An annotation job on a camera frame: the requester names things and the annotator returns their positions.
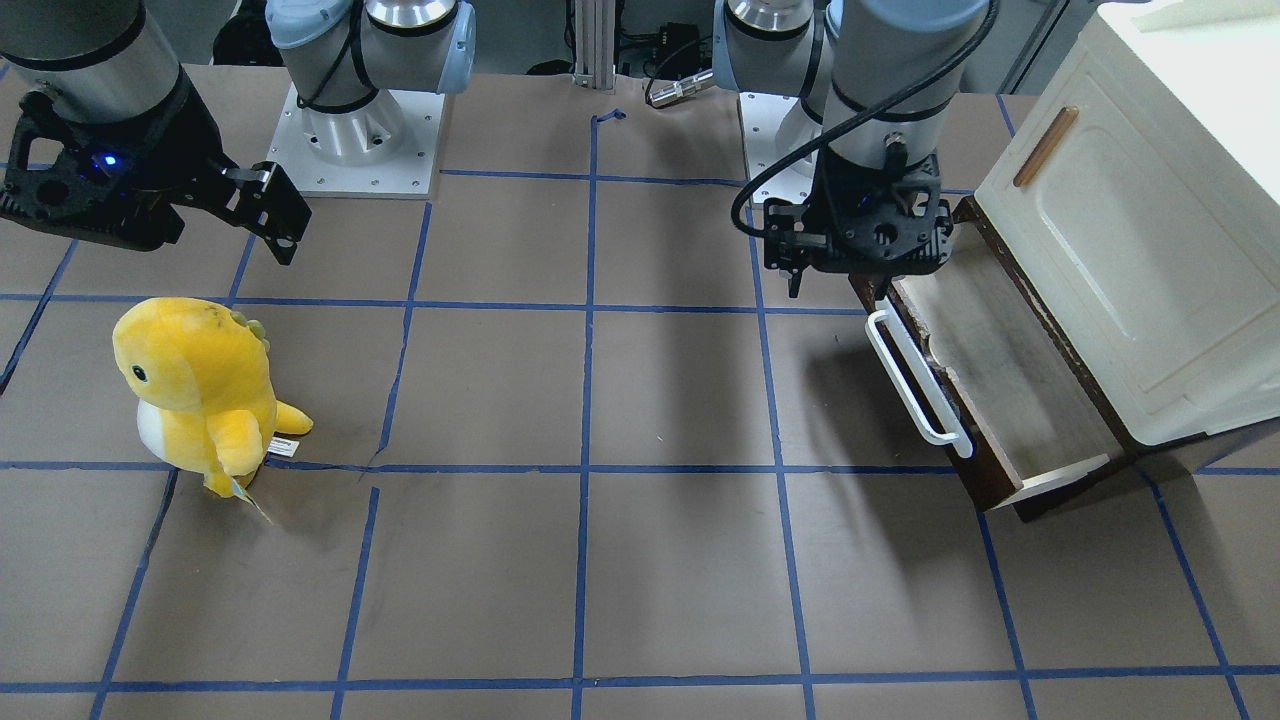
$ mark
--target white tag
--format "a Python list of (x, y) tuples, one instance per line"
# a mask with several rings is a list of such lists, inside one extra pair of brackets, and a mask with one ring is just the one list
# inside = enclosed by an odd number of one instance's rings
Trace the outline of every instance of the white tag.
[(273, 437), (270, 445), (266, 446), (266, 451), (271, 455), (282, 455), (284, 457), (293, 457), (293, 454), (298, 451), (298, 446), (302, 445), (296, 439), (285, 439), (282, 437)]

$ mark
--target white handle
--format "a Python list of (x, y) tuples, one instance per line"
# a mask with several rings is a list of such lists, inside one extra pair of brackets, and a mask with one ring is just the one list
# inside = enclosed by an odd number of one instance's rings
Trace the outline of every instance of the white handle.
[[(883, 324), (888, 329), (890, 337), (893, 338), (893, 345), (897, 346), (899, 352), (902, 354), (902, 359), (906, 360), (906, 365), (911, 370), (911, 377), (915, 378), (915, 382), (920, 386), (920, 391), (924, 392), (925, 400), (929, 401), (929, 407), (933, 409), (933, 413), (938, 416), (938, 421), (942, 423), (943, 429), (941, 432), (933, 429), (929, 424), (929, 418), (924, 414), (924, 409), (920, 407), (915, 393), (911, 392), (911, 387), (906, 383), (902, 369), (899, 368), (890, 354), (883, 336), (876, 329), (877, 324)], [(951, 407), (951, 402), (942, 393), (942, 387), (938, 386), (937, 378), (933, 377), (933, 372), (929, 370), (924, 356), (920, 355), (919, 348), (911, 341), (911, 336), (908, 334), (906, 325), (902, 324), (902, 319), (897, 316), (897, 311), (893, 310), (893, 306), (888, 301), (878, 300), (876, 302), (876, 311), (867, 316), (867, 337), (870, 338), (872, 347), (881, 359), (881, 365), (884, 365), (884, 370), (893, 383), (893, 389), (897, 391), (897, 396), (906, 405), (906, 410), (915, 423), (915, 429), (920, 430), (920, 437), (932, 445), (954, 446), (960, 457), (973, 456), (973, 441), (964, 432), (955, 409)]]

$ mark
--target drawer handle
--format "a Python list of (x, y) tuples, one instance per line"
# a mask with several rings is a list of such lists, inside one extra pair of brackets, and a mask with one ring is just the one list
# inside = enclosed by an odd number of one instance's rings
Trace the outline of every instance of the drawer handle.
[(1071, 129), (1071, 126), (1075, 124), (1075, 119), (1079, 117), (1080, 109), (1075, 105), (1068, 105), (1057, 111), (1057, 117), (1048, 124), (1048, 129), (1044, 131), (1032, 154), (1027, 156), (1027, 161), (1023, 163), (1018, 174), (1014, 176), (1014, 187), (1025, 187), (1036, 179), (1048, 156), (1057, 150), (1059, 143), (1066, 137), (1066, 131)]
[[(872, 341), (872, 347), (876, 350), (876, 355), (879, 356), (881, 365), (884, 365), (884, 370), (888, 373), (890, 380), (893, 383), (893, 389), (897, 391), (897, 396), (902, 398), (902, 404), (906, 405), (908, 413), (911, 415), (911, 420), (915, 423), (915, 429), (920, 430), (920, 437), (929, 442), (931, 445), (950, 445), (954, 446), (956, 454), (960, 457), (973, 456), (973, 441), (969, 439), (968, 433), (964, 432), (964, 427), (960, 424), (960, 418), (956, 416), (955, 409), (947, 401), (946, 396), (942, 393), (942, 387), (938, 386), (937, 378), (933, 377), (933, 372), (929, 370), (929, 365), (924, 361), (924, 356), (920, 355), (918, 347), (911, 341), (911, 336), (906, 332), (906, 325), (902, 324), (902, 319), (897, 316), (897, 311), (893, 306), (884, 300), (876, 302), (877, 310), (867, 316), (867, 337)], [(888, 345), (884, 342), (884, 337), (876, 329), (876, 325), (883, 324), (888, 329), (888, 334), (893, 338), (893, 345), (897, 347), (899, 352), (902, 354), (902, 359), (906, 360), (906, 365), (919, 383), (920, 389), (924, 392), (925, 400), (929, 401), (929, 407), (938, 416), (942, 423), (943, 429), (936, 430), (929, 424), (929, 418), (924, 414), (924, 409), (920, 407), (919, 401), (915, 398), (915, 393), (911, 392), (910, 386), (906, 384), (906, 377), (902, 374), (902, 369), (899, 368), (893, 356), (890, 355)]]

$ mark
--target plush toy head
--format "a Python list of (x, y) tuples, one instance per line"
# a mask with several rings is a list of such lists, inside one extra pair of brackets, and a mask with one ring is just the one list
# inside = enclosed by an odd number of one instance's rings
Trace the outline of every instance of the plush toy head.
[(115, 324), (115, 365), (143, 401), (174, 411), (233, 407), (269, 386), (261, 325), (205, 300), (154, 297)]

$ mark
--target stuffed animal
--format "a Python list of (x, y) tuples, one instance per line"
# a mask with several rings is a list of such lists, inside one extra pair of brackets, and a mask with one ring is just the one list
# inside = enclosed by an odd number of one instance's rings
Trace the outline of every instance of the stuffed animal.
[(205, 475), (221, 497), (244, 492), (271, 436), (312, 421), (275, 400), (262, 324), (189, 297), (134, 305), (111, 333), (115, 365), (138, 396), (138, 434), (157, 457)]

